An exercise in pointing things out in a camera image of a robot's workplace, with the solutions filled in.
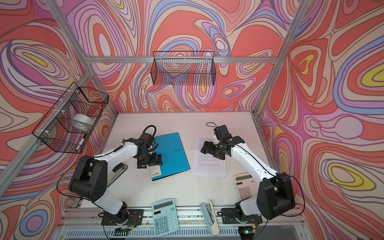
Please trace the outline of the white printed paper sheets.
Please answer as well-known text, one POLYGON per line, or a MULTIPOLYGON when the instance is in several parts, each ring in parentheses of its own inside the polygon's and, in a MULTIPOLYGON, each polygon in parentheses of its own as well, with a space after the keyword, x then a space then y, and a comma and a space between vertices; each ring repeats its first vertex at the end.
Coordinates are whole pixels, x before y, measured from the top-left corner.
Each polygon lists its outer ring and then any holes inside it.
POLYGON ((205 141, 211 141, 208 137, 195 137, 195 148, 192 164, 192 175, 203 177, 225 178, 227 176, 227 163, 212 155, 201 153, 205 141))

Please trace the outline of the teal clip folder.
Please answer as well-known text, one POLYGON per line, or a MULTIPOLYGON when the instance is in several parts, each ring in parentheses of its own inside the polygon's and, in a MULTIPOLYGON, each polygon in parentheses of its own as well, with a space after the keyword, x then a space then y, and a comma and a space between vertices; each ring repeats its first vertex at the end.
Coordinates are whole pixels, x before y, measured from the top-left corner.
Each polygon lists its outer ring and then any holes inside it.
POLYGON ((159 145, 155 153, 161 155, 162 165, 150 167, 152 181, 160 180, 191 169, 179 133, 155 137, 159 145))

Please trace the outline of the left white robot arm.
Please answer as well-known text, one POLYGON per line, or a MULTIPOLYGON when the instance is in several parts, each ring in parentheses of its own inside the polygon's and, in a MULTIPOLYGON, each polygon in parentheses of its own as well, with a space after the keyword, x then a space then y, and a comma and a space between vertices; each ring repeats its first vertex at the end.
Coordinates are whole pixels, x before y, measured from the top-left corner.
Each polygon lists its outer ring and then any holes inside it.
POLYGON ((101 155, 82 157, 71 178, 70 192, 101 208, 104 216, 112 218, 115 225, 126 224, 130 216, 127 204, 108 190, 108 177, 129 158, 137 160, 138 168, 160 165, 161 155, 154 152, 156 147, 153 137, 131 138, 101 155))

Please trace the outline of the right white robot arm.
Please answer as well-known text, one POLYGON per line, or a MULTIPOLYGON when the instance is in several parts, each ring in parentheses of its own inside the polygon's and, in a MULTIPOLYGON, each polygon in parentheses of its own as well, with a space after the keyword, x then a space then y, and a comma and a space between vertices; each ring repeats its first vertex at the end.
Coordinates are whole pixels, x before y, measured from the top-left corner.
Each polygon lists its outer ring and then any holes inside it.
POLYGON ((256 197, 247 198, 236 204, 240 215, 261 215, 267 220, 272 220, 296 207, 291 177, 270 168, 240 137, 229 138, 226 142, 206 141, 201 153, 210 154, 220 160, 230 156, 254 179, 258 193, 256 197))

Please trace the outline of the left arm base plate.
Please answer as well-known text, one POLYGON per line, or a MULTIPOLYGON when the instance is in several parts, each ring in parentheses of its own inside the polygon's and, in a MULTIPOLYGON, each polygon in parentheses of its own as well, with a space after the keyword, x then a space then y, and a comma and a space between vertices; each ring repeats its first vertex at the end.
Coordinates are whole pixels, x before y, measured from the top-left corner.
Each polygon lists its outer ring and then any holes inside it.
POLYGON ((128 209, 122 213, 112 215, 107 212, 101 212, 98 217, 102 218, 102 226, 131 226, 141 225, 144 215, 144 209, 128 209))

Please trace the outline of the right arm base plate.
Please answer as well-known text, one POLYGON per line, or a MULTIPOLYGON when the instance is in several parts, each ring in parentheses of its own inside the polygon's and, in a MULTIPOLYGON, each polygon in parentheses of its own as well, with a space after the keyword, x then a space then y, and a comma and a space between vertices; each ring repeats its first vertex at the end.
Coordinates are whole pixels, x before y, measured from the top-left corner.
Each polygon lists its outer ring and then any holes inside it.
POLYGON ((253 224, 258 226, 263 223, 261 215, 246 216, 238 208, 221 208, 221 210, 217 212, 217 215, 222 218, 222 222, 225 225, 253 224))

